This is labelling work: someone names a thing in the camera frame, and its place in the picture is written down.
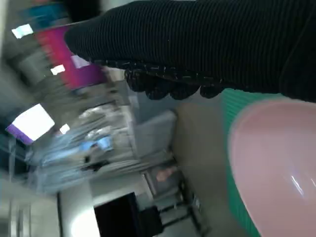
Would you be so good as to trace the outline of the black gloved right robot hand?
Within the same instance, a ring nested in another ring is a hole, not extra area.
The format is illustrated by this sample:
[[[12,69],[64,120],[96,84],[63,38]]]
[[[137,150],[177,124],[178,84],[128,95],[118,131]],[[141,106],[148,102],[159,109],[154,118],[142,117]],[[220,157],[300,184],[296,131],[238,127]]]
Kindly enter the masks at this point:
[[[151,100],[227,88],[316,100],[313,0],[134,1],[75,24],[65,42]]]

